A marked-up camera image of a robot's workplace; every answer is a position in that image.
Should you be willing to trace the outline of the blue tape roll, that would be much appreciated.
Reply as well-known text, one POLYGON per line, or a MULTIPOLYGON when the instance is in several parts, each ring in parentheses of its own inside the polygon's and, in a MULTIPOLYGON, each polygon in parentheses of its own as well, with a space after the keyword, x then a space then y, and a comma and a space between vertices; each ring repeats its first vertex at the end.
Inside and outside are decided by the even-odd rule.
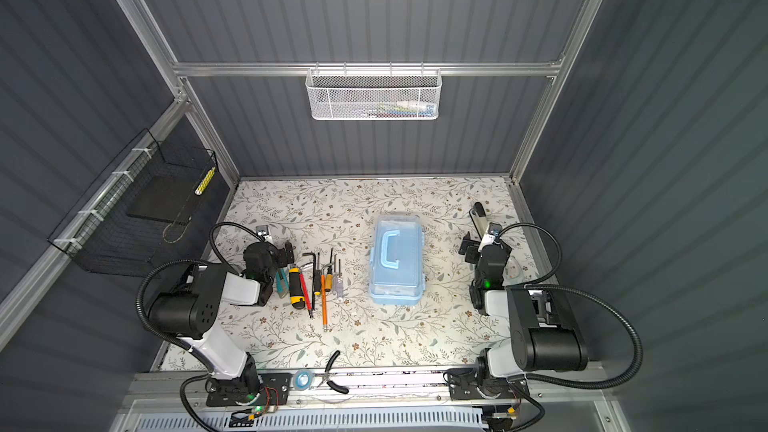
POLYGON ((314 381, 315 374, 308 369, 301 369, 293 375, 292 388, 297 391, 309 390, 314 381))

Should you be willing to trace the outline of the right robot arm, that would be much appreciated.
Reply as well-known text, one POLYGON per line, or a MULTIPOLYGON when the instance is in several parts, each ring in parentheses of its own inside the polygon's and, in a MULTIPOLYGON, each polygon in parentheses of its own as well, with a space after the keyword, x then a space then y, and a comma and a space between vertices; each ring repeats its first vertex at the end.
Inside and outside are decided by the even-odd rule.
POLYGON ((473 382, 485 386, 524 372, 584 370, 587 347, 566 295, 506 286, 510 252, 506 245, 482 243, 470 235, 459 246, 458 253, 474 272, 469 285, 473 308, 508 322, 507 337, 477 358, 473 382))

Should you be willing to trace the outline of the yellow black utility knife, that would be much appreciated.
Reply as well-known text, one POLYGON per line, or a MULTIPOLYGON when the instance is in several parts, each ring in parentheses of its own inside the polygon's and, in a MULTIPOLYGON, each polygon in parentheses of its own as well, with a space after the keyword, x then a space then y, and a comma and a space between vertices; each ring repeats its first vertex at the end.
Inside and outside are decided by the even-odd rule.
POLYGON ((296 310, 306 308, 306 295, 303 276, 296 264, 288 266, 289 298, 292 307, 296 310))

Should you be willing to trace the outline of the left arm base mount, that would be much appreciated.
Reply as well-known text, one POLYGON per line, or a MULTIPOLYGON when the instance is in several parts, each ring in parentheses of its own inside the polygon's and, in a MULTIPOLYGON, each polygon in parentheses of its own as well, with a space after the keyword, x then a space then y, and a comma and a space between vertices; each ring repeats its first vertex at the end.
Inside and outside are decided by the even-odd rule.
POLYGON ((259 374, 256 385, 244 379, 207 379, 207 407, 282 406, 287 403, 292 375, 290 373, 259 374))

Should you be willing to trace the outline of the orange long screwdriver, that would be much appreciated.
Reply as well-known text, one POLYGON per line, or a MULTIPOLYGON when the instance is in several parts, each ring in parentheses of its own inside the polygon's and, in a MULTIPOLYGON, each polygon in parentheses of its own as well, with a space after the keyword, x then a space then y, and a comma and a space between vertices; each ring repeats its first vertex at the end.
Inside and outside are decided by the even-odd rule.
POLYGON ((327 306, 326 278, 327 278, 327 274, 321 274, 321 282, 320 282, 321 314, 322 314, 322 324, 323 324, 324 332, 328 331, 328 306, 327 306))

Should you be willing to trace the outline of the black hex key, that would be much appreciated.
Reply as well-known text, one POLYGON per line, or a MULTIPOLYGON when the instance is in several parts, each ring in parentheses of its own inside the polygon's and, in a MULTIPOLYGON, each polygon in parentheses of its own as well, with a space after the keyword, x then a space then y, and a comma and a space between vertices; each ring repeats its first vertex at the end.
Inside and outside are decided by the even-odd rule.
POLYGON ((306 252, 302 254, 302 257, 305 259, 305 262, 301 265, 301 271, 303 272, 309 290, 310 303, 312 305, 314 316, 316 307, 314 280, 316 276, 317 256, 314 252, 306 252))

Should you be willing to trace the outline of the blue plastic tool box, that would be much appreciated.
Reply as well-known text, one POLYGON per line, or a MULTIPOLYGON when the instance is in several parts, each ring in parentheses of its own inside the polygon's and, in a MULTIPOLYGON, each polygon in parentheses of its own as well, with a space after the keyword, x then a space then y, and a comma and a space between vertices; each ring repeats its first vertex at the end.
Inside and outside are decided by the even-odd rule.
POLYGON ((415 215, 384 214, 374 228, 369 294, 379 305, 415 306, 426 288, 424 232, 415 215))

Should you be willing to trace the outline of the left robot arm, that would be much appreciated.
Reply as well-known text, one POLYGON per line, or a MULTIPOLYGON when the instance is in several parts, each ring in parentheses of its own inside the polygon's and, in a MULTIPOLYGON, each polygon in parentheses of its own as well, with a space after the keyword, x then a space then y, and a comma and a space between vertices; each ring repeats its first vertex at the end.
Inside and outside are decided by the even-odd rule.
POLYGON ((245 270, 238 273, 224 263, 176 260, 152 271, 137 293, 137 314, 155 336, 180 347, 200 361, 211 393, 229 396, 230 402, 255 401, 263 386, 255 361, 218 323, 220 304, 263 307, 271 298, 281 269, 294 259, 293 246, 278 248, 257 241, 244 253, 245 270), (146 305, 144 294, 151 278, 167 269, 183 272, 170 290, 146 305))

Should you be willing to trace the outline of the black silver stapler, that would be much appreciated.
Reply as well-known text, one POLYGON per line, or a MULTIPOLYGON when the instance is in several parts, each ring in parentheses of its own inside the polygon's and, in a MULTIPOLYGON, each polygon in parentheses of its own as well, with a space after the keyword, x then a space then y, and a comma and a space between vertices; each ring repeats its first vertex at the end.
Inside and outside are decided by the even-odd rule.
POLYGON ((489 224, 483 204, 475 202, 469 211, 469 216, 474 224, 477 235, 482 239, 486 235, 489 224))

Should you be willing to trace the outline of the black handled pliers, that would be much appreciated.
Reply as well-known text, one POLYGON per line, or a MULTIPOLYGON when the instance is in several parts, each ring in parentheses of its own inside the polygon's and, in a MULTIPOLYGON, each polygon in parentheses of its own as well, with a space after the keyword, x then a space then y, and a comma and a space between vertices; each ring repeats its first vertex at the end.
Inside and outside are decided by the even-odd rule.
POLYGON ((327 387, 338 394, 348 395, 350 393, 349 387, 343 384, 339 384, 336 381, 335 375, 333 373, 333 367, 337 359, 340 357, 340 355, 341 355, 341 351, 337 349, 328 358, 328 360, 325 363, 323 373, 321 374, 321 379, 320 379, 320 383, 318 384, 318 387, 319 388, 327 387))

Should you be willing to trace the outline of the white ventilated front panel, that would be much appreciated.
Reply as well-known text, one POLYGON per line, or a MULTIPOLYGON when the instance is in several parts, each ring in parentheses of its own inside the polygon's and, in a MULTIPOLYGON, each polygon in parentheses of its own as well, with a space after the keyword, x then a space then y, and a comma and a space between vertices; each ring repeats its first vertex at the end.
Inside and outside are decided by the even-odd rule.
POLYGON ((200 415, 218 431, 368 431, 471 430, 482 431, 482 411, 473 407, 410 407, 281 410, 265 416, 237 412, 200 415))

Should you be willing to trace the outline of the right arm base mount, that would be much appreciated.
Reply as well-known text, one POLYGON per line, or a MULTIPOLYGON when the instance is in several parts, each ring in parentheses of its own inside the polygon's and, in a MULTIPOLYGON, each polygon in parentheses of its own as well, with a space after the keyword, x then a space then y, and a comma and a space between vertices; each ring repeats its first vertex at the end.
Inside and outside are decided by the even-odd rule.
POLYGON ((450 368, 443 372, 450 398, 454 401, 521 399, 519 390, 528 392, 526 380, 508 381, 506 378, 481 377, 475 367, 450 368))

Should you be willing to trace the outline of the black foam pad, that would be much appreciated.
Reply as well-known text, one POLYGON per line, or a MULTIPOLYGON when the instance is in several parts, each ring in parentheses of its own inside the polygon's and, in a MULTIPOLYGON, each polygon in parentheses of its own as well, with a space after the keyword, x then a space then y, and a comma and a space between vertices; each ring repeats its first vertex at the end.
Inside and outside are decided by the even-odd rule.
POLYGON ((194 180, 153 177, 133 199, 126 215, 166 224, 187 225, 197 210, 202 196, 196 196, 194 180))

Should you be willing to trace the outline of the teal utility knife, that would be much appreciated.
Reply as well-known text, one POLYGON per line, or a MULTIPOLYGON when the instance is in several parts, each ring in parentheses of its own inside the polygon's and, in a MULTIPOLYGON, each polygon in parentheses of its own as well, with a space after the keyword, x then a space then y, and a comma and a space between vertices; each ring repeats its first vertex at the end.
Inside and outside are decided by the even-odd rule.
POLYGON ((275 289, 280 298, 284 298, 289 294, 289 283, 285 268, 279 268, 276 272, 275 289))

